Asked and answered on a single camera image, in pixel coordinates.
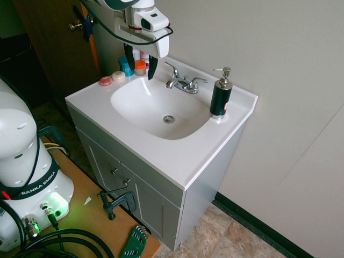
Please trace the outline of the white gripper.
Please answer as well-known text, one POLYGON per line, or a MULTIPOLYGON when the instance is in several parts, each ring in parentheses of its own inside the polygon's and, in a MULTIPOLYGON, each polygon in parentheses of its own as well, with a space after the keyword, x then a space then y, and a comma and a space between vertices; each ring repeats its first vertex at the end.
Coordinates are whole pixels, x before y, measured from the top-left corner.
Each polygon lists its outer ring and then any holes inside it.
POLYGON ((114 13, 114 33, 122 38, 124 42, 125 62, 123 63, 124 73, 127 77, 134 74, 135 60, 133 57, 133 47, 148 53, 149 69, 148 80, 154 77, 158 59, 168 55, 169 52, 169 36, 167 30, 161 29, 156 32, 150 32, 142 29, 134 31, 123 20, 121 12, 114 13))

